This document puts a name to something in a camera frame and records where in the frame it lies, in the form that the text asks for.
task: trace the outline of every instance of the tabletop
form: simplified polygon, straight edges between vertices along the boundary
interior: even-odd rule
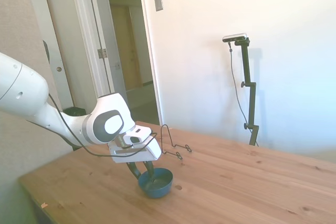
[[[160,127],[149,126],[158,132]],[[171,129],[170,146],[163,130],[163,147],[178,151],[153,162],[174,175],[171,192],[150,199],[138,187],[126,164],[96,157],[83,148],[29,174],[20,182],[47,206],[55,223],[225,223],[335,224],[336,165],[221,138]],[[90,147],[108,153],[106,145]],[[143,172],[142,163],[137,164]]]

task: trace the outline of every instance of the white wall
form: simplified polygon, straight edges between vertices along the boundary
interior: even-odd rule
[[[130,6],[135,46],[137,47],[142,83],[153,80],[151,62],[149,60],[145,23],[141,6]]]
[[[57,98],[32,3],[0,0],[0,6],[0,52],[39,72],[47,80],[51,95]],[[17,179],[71,151],[58,135],[0,112],[1,223],[36,223],[29,199]]]
[[[63,61],[58,48],[57,39],[51,20],[47,0],[31,0],[33,4],[35,15],[37,17],[37,24],[41,32],[42,40],[48,45],[49,60],[52,75],[54,76],[55,85],[58,92],[58,97],[63,109],[72,107],[72,97],[69,90],[68,80],[65,75]]]
[[[74,0],[48,0],[75,106],[91,113],[97,99]]]
[[[164,122],[248,143],[224,35],[246,32],[261,146],[336,147],[336,0],[145,0]],[[234,47],[237,82],[241,55]],[[248,113],[248,88],[238,88]]]

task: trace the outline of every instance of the floor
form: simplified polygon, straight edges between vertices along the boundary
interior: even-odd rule
[[[160,124],[153,84],[127,91],[127,100],[134,121]]]

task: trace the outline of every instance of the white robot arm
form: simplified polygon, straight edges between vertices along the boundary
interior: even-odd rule
[[[48,93],[48,84],[41,75],[0,53],[1,111],[58,134],[71,146],[81,147],[79,141],[83,146],[108,144],[116,163],[154,161],[160,157],[161,149],[151,136],[151,129],[135,124],[120,94],[99,97],[89,115],[68,116],[47,103]]]

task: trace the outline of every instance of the wire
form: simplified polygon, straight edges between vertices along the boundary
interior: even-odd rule
[[[238,91],[237,91],[237,84],[236,84],[236,79],[235,79],[235,75],[233,74],[233,67],[232,67],[232,48],[231,48],[231,43],[229,42],[229,47],[230,47],[230,58],[231,58],[231,73],[232,73],[232,79],[233,79],[233,83],[235,84],[235,91],[236,91],[236,98],[237,98],[237,102],[238,102],[238,105],[239,105],[239,108],[240,108],[240,111],[242,112],[243,114],[243,117],[245,119],[245,122],[246,122],[246,125],[248,125],[247,123],[247,119],[246,119],[246,116],[243,112],[243,109],[241,108],[242,106],[240,105],[240,101],[239,101],[239,98],[238,98]]]
[[[93,152],[89,151],[89,150],[85,147],[85,145],[83,145],[83,143],[76,137],[76,135],[74,134],[74,132],[70,129],[69,125],[67,124],[67,122],[65,121],[64,117],[62,116],[61,111],[59,110],[59,108],[58,108],[58,106],[57,106],[55,100],[54,100],[53,97],[51,96],[51,94],[49,94],[49,97],[50,97],[50,99],[52,100],[53,104],[55,105],[56,110],[57,110],[59,116],[61,117],[62,121],[64,122],[65,126],[68,128],[68,130],[70,131],[70,133],[74,136],[74,138],[78,141],[78,143],[79,143],[79,144],[80,144],[80,145],[81,145],[81,146],[82,146],[88,153],[90,153],[90,154],[93,155],[93,156],[97,156],[97,157],[131,157],[131,156],[133,156],[133,155],[135,155],[135,154],[141,152],[143,149],[145,149],[145,148],[151,143],[151,141],[156,137],[156,135],[157,135],[157,133],[153,133],[154,136],[152,137],[152,139],[149,140],[149,142],[148,142],[144,147],[142,147],[140,150],[138,150],[138,151],[136,151],[136,152],[134,152],[134,153],[132,153],[132,154],[130,154],[130,155],[120,156],[120,155],[104,155],[104,154],[96,154],[96,153],[93,153]]]

